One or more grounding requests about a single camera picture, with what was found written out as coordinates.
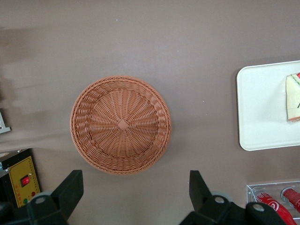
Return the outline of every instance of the red bottle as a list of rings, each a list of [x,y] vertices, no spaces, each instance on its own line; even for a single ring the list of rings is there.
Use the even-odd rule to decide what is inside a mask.
[[[272,207],[287,225],[297,225],[290,212],[277,200],[272,198],[262,187],[253,188],[254,200]]]
[[[287,187],[282,190],[280,196],[286,203],[289,203],[300,212],[300,193],[296,192],[291,187]]]

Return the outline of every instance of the basket center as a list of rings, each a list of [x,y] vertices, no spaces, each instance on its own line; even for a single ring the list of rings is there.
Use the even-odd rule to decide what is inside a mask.
[[[129,127],[128,123],[123,119],[119,121],[117,126],[120,130],[126,130]]]

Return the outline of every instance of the wicker basket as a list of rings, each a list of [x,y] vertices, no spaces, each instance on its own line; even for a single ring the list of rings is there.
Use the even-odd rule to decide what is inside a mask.
[[[80,94],[70,128],[76,148],[90,165],[107,173],[133,174],[163,155],[171,118],[163,98],[149,84],[111,76]]]

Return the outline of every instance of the red label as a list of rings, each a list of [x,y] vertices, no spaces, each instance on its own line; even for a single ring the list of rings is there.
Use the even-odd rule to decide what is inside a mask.
[[[290,212],[277,200],[272,198],[268,193],[261,192],[256,196],[258,202],[265,203],[272,207],[287,225],[297,225]]]

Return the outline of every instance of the yellow panel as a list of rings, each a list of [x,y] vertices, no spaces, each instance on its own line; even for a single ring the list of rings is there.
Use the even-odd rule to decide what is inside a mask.
[[[40,193],[31,156],[10,167],[9,177],[18,207],[25,205],[34,195]],[[25,186],[22,185],[22,178],[28,182]]]

